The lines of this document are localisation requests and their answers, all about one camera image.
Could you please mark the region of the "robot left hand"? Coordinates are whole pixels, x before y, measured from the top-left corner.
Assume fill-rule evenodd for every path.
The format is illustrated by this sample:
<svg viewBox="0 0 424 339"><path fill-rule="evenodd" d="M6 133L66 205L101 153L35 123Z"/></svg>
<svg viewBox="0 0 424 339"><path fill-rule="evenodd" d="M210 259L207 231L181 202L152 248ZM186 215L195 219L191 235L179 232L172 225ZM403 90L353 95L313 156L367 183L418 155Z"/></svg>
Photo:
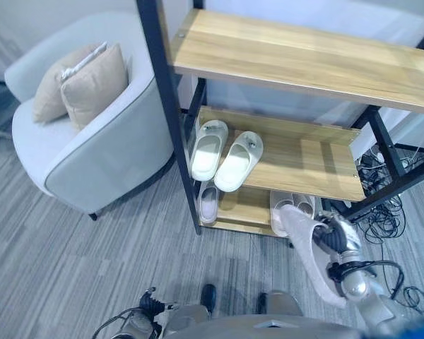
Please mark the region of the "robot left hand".
<svg viewBox="0 0 424 339"><path fill-rule="evenodd" d="M152 297L156 287L149 287L139 300L139 309L151 320L165 312L179 309L179 304L175 302L164 303Z"/></svg>

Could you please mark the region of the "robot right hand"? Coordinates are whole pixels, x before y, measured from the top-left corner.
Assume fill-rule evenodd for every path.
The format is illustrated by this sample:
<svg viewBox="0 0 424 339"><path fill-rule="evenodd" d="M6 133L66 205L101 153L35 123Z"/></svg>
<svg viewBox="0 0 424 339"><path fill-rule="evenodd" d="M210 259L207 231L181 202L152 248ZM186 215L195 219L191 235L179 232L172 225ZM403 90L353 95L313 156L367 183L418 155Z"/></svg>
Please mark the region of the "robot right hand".
<svg viewBox="0 0 424 339"><path fill-rule="evenodd" d="M353 258L359 261L361 241L352 224L342 215L321 211L315 217L314 243L328 253L332 259Z"/></svg>

